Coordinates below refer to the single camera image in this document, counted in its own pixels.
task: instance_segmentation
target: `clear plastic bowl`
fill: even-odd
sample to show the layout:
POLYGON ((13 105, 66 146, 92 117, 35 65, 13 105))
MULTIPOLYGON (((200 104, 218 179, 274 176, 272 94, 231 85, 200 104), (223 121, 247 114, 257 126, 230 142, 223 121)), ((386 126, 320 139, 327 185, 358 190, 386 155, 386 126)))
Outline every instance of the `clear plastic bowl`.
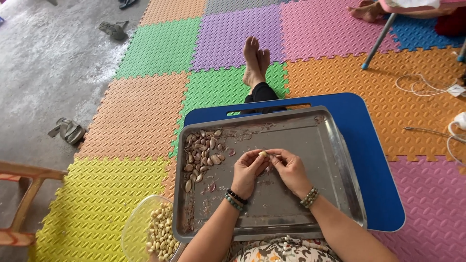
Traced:
MULTIPOLYGON (((158 254, 149 255, 145 244, 148 241, 147 229, 151 221, 151 212, 160 208, 162 203, 173 204, 165 197, 150 195, 131 212, 121 235, 121 247, 129 262, 160 262, 158 254)), ((178 260, 184 248, 185 245, 181 243, 170 261, 178 260)))

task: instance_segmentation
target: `green foam tile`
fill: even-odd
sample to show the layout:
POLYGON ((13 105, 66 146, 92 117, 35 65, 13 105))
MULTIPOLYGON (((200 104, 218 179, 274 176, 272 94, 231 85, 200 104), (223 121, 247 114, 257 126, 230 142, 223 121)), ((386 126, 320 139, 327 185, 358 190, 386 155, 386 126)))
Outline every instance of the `green foam tile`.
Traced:
POLYGON ((188 71, 200 18, 139 27, 115 78, 188 71))
MULTIPOLYGON (((267 83, 272 87, 277 96, 285 98, 285 94, 289 92, 285 88, 288 82, 284 76, 288 74, 283 70, 285 63, 278 62, 269 66, 266 74, 267 83)), ((230 104, 239 104, 244 102, 244 98, 249 93, 249 87, 243 84, 243 74, 246 66, 240 68, 230 68, 210 71, 192 72, 188 76, 189 83, 186 84, 188 91, 186 99, 182 101, 183 109, 180 111, 181 119, 177 121, 180 128, 175 131, 177 139, 171 143, 174 146, 173 152, 169 157, 176 156, 178 153, 178 134, 184 126, 186 114, 196 108, 213 107, 230 104)))

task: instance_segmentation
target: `woman's left hand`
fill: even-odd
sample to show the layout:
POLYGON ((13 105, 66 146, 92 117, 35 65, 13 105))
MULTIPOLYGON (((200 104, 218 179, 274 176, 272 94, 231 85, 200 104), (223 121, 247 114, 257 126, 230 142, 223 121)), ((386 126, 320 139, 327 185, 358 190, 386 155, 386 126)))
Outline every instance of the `woman's left hand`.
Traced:
POLYGON ((269 165, 269 157, 259 155, 262 151, 248 151, 234 164, 231 190, 244 200, 253 194, 256 177, 269 165))

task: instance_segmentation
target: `baking tray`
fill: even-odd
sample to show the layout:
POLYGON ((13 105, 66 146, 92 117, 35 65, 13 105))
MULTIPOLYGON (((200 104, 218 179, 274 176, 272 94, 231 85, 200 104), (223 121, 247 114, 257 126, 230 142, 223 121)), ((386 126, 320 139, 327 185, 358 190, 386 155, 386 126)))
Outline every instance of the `baking tray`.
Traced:
MULTIPOLYGON (((311 182, 333 205, 367 228, 367 218, 356 174, 346 147, 330 112, 324 106, 270 114, 192 124, 179 135, 174 195, 173 233, 180 242, 189 242, 210 218, 233 180, 233 165, 246 151, 284 148, 303 160, 311 182), (186 138, 200 130, 221 129, 226 159, 212 166, 204 179, 184 191, 186 138), (228 156, 234 149, 236 154, 228 156)), ((233 232, 234 241, 264 240, 291 235, 295 238, 322 238, 311 212, 299 203, 272 169, 261 174, 249 204, 240 213, 233 232)))

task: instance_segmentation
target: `sandal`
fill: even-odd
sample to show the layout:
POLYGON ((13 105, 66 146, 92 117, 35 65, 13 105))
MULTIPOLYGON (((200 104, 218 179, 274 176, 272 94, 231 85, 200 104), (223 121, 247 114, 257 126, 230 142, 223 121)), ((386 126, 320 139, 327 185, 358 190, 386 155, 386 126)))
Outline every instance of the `sandal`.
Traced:
POLYGON ((136 0, 124 0, 121 4, 120 4, 120 9, 126 9, 130 6, 132 6, 134 3, 136 2, 136 0))
POLYGON ((86 133, 86 129, 75 121, 61 117, 56 122, 57 126, 48 132, 50 137, 55 137, 58 133, 60 137, 70 145, 76 144, 86 133))
POLYGON ((116 40, 123 40, 125 39, 128 35, 123 31, 123 28, 117 24, 123 24, 123 26, 126 25, 128 21, 125 22, 117 22, 115 24, 110 24, 108 22, 102 22, 99 25, 99 29, 106 34, 108 34, 111 38, 116 39, 116 40))

